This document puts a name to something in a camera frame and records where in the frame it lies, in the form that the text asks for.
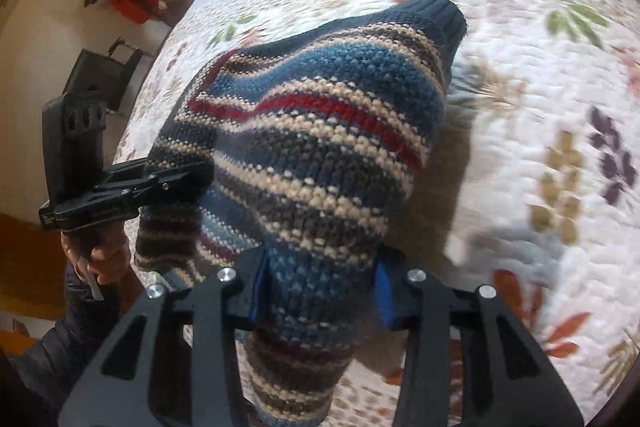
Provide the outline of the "dark jacket forearm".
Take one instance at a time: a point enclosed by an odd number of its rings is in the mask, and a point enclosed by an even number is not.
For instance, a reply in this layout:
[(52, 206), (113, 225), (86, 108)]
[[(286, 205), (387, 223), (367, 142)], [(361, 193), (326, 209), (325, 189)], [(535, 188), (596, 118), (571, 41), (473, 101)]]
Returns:
[(21, 355), (1, 355), (1, 380), (18, 403), (32, 407), (38, 425), (52, 425), (64, 402), (103, 341), (120, 319), (115, 284), (96, 300), (73, 265), (64, 275), (65, 314)]

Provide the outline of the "person's left hand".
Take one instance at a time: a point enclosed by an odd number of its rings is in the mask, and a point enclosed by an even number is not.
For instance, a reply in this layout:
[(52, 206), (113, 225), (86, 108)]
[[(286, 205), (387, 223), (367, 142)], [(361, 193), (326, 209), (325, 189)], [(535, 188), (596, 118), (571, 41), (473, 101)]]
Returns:
[(73, 265), (77, 276), (85, 283), (91, 273), (99, 285), (118, 283), (130, 265), (128, 237), (122, 222), (111, 222), (96, 229), (99, 242), (91, 251), (82, 245), (77, 235), (60, 234), (65, 256)]

